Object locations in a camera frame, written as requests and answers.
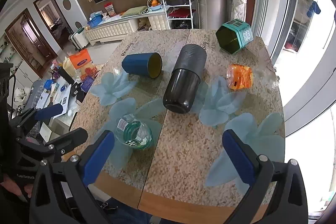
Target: black thermos bottle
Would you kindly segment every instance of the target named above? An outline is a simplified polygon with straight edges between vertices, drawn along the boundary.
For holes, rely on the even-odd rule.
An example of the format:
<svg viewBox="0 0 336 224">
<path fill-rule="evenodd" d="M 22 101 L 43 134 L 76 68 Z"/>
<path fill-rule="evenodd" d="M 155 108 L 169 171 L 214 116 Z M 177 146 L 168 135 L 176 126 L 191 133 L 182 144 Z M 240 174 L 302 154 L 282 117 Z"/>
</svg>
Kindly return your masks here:
<svg viewBox="0 0 336 224">
<path fill-rule="evenodd" d="M 206 59 L 207 54 L 201 46 L 188 44 L 181 49 L 163 96 L 165 108 L 181 114 L 190 111 Z"/>
</svg>

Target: orange plastic bottle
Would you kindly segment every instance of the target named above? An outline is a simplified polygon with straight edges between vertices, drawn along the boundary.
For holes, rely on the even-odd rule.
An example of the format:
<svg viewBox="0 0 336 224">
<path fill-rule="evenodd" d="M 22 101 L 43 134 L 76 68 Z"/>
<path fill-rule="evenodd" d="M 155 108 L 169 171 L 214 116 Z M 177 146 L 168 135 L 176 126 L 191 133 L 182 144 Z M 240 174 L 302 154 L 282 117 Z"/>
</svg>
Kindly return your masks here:
<svg viewBox="0 0 336 224">
<path fill-rule="evenodd" d="M 232 90 L 250 88 L 253 84 L 253 73 L 250 67 L 232 64 L 226 71 L 227 86 Z"/>
</svg>

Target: orange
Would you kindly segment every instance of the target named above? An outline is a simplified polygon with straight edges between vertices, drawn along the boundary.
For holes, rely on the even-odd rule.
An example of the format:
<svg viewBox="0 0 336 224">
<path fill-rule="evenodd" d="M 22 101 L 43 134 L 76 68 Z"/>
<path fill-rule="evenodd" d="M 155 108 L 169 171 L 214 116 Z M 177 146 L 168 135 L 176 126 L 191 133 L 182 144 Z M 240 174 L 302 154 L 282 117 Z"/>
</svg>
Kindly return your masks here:
<svg viewBox="0 0 336 224">
<path fill-rule="evenodd" d="M 152 6 L 157 6 L 159 3 L 158 3 L 158 1 L 157 0 L 153 0 L 152 1 Z"/>
</svg>

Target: pillow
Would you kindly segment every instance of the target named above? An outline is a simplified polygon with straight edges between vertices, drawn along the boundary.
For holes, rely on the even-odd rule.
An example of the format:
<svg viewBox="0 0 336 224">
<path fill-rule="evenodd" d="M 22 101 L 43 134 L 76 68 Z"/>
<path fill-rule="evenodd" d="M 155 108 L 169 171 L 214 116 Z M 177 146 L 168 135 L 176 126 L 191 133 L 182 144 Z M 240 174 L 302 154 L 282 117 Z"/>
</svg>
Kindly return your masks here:
<svg viewBox="0 0 336 224">
<path fill-rule="evenodd" d="M 124 12 L 121 17 L 141 15 L 142 12 L 144 12 L 146 9 L 148 9 L 147 6 L 134 7 L 134 8 L 128 9 L 126 12 Z"/>
</svg>

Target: blue jeans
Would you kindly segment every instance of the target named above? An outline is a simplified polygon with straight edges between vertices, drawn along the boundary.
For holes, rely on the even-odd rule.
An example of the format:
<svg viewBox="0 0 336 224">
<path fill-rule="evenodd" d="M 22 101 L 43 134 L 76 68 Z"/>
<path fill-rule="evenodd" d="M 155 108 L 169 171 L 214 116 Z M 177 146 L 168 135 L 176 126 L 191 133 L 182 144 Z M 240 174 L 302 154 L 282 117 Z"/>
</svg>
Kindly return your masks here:
<svg viewBox="0 0 336 224">
<path fill-rule="evenodd" d="M 127 206 L 114 198 L 110 198 L 107 203 L 110 207 L 118 207 L 115 213 L 107 215 L 112 224 L 149 224 L 152 217 L 152 215 Z M 167 219 L 161 219 L 160 221 L 160 224 L 174 223 L 178 224 Z"/>
</svg>

